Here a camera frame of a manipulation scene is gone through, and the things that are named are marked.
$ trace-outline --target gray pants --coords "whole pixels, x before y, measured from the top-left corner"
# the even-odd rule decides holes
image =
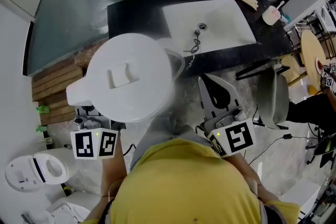
[[[171,122],[171,119],[168,116],[159,116],[153,120],[146,134],[137,145],[131,162],[131,170],[150,147],[174,138],[182,138],[205,146],[212,146],[208,139],[196,134],[189,125],[185,125],[178,132],[174,133],[174,124]]]

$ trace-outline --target black countertop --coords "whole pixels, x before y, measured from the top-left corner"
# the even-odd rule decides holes
[[[109,37],[125,33],[139,33],[154,39],[171,38],[162,7],[193,1],[211,0],[125,0],[108,6]],[[185,57],[186,68],[181,76],[196,76],[205,72],[272,59],[292,53],[286,32],[278,21],[268,26],[262,19],[269,6],[267,0],[257,0],[258,9],[241,0],[235,0],[243,12],[256,40],[256,44],[215,50]]]

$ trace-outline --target yellow shirt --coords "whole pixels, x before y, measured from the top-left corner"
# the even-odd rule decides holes
[[[288,223],[297,223],[298,205],[271,204]],[[259,201],[239,171],[210,147],[180,138],[146,151],[122,183],[110,214],[116,224],[260,224]]]

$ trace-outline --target green object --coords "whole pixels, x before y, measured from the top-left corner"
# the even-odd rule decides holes
[[[49,107],[47,105],[40,105],[39,108],[36,108],[39,114],[48,114],[50,112]]]
[[[48,126],[41,126],[41,125],[39,125],[36,128],[36,132],[47,132],[47,131],[48,131]]]

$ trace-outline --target white sink basin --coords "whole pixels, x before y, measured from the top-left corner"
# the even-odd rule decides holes
[[[195,54],[256,43],[256,39],[234,0],[212,0],[176,4],[163,7],[175,50],[183,57],[192,55],[197,25],[207,26],[201,31],[200,49]]]

